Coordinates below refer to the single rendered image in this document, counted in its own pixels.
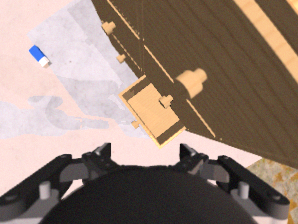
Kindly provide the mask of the brown wooden drawer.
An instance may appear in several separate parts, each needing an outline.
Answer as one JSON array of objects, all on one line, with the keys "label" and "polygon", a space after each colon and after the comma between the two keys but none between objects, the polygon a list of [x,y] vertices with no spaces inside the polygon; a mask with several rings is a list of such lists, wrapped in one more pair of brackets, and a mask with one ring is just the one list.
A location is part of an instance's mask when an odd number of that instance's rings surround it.
[{"label": "brown wooden drawer", "polygon": [[139,33],[137,0],[111,0]]},{"label": "brown wooden drawer", "polygon": [[162,107],[158,101],[162,96],[145,75],[118,96],[137,119],[131,123],[133,127],[137,129],[141,124],[159,149],[186,129],[170,107]]},{"label": "brown wooden drawer", "polygon": [[142,77],[141,69],[137,66],[137,64],[134,62],[134,60],[126,52],[126,50],[123,48],[123,46],[119,43],[119,41],[115,38],[114,35],[111,35],[109,38],[110,38],[110,41],[111,41],[113,47],[120,54],[117,56],[117,59],[120,62],[120,64],[125,61],[128,64],[128,66],[131,68],[131,70],[135,73],[135,75],[138,78],[141,78]]},{"label": "brown wooden drawer", "polygon": [[113,33],[134,61],[141,67],[140,38],[123,19],[109,0],[92,0],[100,18],[104,21],[101,25],[109,37]]},{"label": "brown wooden drawer", "polygon": [[143,0],[143,26],[220,139],[298,161],[298,57],[254,0]]},{"label": "brown wooden drawer", "polygon": [[144,73],[162,95],[164,109],[171,107],[187,129],[215,137],[191,103],[176,90],[173,80],[144,45]]}]

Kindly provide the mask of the brown wooden chest of drawers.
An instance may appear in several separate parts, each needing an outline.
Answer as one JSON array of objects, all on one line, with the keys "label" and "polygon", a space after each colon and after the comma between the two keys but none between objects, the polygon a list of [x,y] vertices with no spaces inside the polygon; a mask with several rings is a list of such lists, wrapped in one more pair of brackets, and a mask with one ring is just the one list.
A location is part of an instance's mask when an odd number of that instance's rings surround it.
[{"label": "brown wooden chest of drawers", "polygon": [[[140,38],[140,53],[141,53],[141,69],[142,76],[144,73],[144,45],[148,48],[148,50],[152,53],[152,55],[156,58],[159,64],[163,67],[163,69],[167,72],[167,74],[171,77],[172,80],[174,78],[167,71],[164,65],[160,62],[160,60],[156,57],[156,55],[152,52],[152,50],[148,47],[148,45],[144,42],[144,26],[143,26],[143,0],[137,0],[137,10],[138,10],[138,24],[139,24],[139,33],[133,28],[133,26],[129,23],[129,21],[124,17],[124,15],[120,12],[120,10],[115,6],[115,4],[109,0],[110,3],[115,7],[115,9],[119,12],[119,14],[123,17],[123,19],[128,23],[128,25],[132,28],[132,30],[136,33],[136,35]],[[255,3],[260,7],[260,9],[264,12],[264,14],[268,17],[268,19],[272,22],[275,28],[279,31],[285,41],[292,48],[294,53],[298,57],[298,0],[254,0]],[[145,75],[146,76],[146,75]],[[146,76],[147,77],[147,76]],[[147,77],[148,78],[148,77]],[[279,155],[275,155],[272,153],[268,153],[265,151],[261,151],[258,149],[254,149],[251,147],[247,147],[244,145],[240,145],[234,142],[230,142],[227,140],[220,139],[215,131],[211,128],[199,110],[195,107],[191,100],[188,100],[191,105],[195,108],[201,118],[205,121],[211,131],[214,133],[215,137],[206,135],[203,133],[199,133],[196,131],[192,131],[189,129],[185,129],[185,131],[208,138],[210,140],[234,147],[236,149],[260,156],[262,158],[289,166],[291,168],[298,170],[298,161],[292,160],[289,158],[285,158]]]}]

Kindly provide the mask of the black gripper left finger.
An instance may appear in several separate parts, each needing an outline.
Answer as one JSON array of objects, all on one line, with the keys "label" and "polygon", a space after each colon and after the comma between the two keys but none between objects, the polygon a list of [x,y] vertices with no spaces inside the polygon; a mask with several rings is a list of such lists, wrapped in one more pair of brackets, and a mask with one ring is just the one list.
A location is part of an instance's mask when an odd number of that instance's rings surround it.
[{"label": "black gripper left finger", "polygon": [[82,179],[85,184],[129,168],[111,159],[111,142],[93,151],[74,159],[72,154],[61,154],[1,195],[0,224],[38,224],[63,198],[74,180]]}]

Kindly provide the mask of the blue eraser with white tip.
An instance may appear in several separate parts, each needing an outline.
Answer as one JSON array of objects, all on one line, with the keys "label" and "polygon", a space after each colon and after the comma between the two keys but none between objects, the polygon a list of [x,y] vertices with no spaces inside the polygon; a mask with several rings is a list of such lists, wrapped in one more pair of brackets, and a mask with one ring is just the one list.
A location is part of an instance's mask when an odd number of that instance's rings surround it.
[{"label": "blue eraser with white tip", "polygon": [[42,67],[47,69],[52,64],[52,62],[37,46],[34,45],[28,51],[33,55],[33,57],[40,63]]}]

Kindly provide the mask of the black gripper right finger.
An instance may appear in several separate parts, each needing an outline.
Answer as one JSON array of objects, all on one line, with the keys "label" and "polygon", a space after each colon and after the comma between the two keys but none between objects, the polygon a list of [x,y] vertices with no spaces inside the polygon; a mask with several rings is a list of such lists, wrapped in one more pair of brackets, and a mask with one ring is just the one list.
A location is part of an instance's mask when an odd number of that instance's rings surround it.
[{"label": "black gripper right finger", "polygon": [[209,159],[209,155],[180,143],[179,159],[167,168],[216,181],[258,224],[287,224],[289,199],[233,158],[219,155],[217,160]]}]

